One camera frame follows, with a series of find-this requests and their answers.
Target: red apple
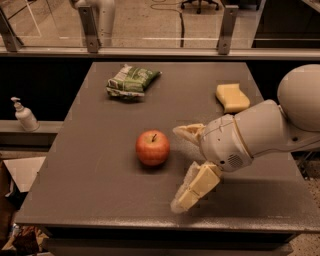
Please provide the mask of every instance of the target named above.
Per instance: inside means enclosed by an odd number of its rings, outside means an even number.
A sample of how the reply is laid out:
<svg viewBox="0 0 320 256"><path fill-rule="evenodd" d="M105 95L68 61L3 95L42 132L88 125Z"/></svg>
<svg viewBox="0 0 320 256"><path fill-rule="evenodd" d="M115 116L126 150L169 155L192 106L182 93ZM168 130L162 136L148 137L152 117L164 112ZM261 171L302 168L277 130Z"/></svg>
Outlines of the red apple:
<svg viewBox="0 0 320 256"><path fill-rule="evenodd" d="M162 164L168 158L169 151L169 140L165 134L158 130L145 131L136 141L138 158L148 166Z"/></svg>

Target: sponge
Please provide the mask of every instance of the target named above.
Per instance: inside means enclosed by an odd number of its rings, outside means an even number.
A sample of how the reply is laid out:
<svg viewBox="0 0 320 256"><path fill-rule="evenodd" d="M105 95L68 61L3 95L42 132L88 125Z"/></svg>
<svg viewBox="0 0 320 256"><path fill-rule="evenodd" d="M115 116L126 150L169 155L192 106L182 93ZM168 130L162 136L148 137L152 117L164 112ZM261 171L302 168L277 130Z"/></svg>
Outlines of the sponge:
<svg viewBox="0 0 320 256"><path fill-rule="evenodd" d="M249 108L250 100L240 90L239 84L220 84L217 87L216 97L224 106L224 113L238 113Z"/></svg>

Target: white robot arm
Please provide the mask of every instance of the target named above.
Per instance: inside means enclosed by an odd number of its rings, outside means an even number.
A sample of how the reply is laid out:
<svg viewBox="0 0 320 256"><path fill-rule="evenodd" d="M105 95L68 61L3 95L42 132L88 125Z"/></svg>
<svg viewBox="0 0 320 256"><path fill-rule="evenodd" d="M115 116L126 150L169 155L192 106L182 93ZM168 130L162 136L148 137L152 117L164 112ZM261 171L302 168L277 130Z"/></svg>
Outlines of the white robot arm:
<svg viewBox="0 0 320 256"><path fill-rule="evenodd" d="M97 10L98 35L102 46L110 46L115 17L114 0L70 0L73 8L92 6Z"/></svg>
<svg viewBox="0 0 320 256"><path fill-rule="evenodd" d="M296 68L279 85L280 106L267 100L210 122L200 151L222 170L235 171L267 153L319 149L319 96L320 65Z"/></svg>
<svg viewBox="0 0 320 256"><path fill-rule="evenodd" d="M278 88L280 105L266 100L236 115L224 115L206 126L194 124L173 131L199 146L207 160L193 163L171 202L182 213L217 186L222 171L236 171L271 152L320 148L320 65L289 72Z"/></svg>

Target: snack package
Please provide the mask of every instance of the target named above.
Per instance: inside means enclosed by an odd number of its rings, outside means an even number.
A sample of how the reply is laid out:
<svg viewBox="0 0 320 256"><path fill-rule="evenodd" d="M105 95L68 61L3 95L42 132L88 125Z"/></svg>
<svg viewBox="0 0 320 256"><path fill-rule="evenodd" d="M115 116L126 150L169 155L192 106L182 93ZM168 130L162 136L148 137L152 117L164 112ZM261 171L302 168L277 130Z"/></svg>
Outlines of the snack package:
<svg viewBox="0 0 320 256"><path fill-rule="evenodd" d="M114 78L108 80L107 92L110 96L123 99L144 96L145 89L159 74L159 71L125 64Z"/></svg>

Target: soap dispenser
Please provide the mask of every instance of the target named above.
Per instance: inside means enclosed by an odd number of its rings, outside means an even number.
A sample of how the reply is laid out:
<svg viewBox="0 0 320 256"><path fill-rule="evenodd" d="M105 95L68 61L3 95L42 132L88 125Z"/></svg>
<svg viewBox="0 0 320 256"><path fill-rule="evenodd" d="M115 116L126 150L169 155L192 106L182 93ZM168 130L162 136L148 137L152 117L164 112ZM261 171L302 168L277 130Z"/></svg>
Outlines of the soap dispenser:
<svg viewBox="0 0 320 256"><path fill-rule="evenodd" d="M16 108L16 118L20 121L22 127L28 132L37 130L40 123L31 110L22 106L21 103L18 102L20 100L19 98L12 97L11 100L14 102L14 107Z"/></svg>

